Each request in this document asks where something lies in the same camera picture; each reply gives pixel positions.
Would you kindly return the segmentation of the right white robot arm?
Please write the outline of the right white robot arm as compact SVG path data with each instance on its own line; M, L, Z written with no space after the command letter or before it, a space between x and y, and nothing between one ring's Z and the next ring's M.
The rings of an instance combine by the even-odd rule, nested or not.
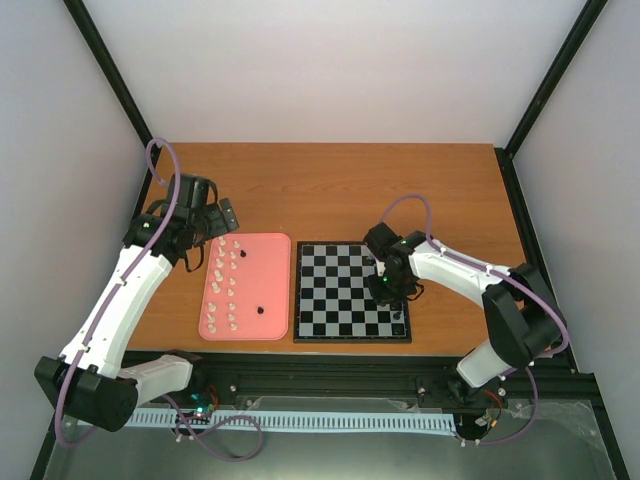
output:
M539 270L484 263L420 231L401 237L386 223L372 227L364 244L375 261L366 285L376 304L396 306L419 298L423 282L437 283L483 309L488 339L460 360L443 388L459 405L491 381L551 358L569 345L559 306Z

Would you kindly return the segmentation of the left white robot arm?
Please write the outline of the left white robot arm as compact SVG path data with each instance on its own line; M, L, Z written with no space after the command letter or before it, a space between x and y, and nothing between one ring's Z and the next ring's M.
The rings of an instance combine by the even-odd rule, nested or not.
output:
M115 270L91 314L55 358L42 357L34 376L55 409L115 432L140 405L175 392L186 402L201 400L208 378L195 354L172 350L133 367L122 360L154 293L191 249L238 227L231 203L214 182L183 174L170 181L167 196L130 224Z

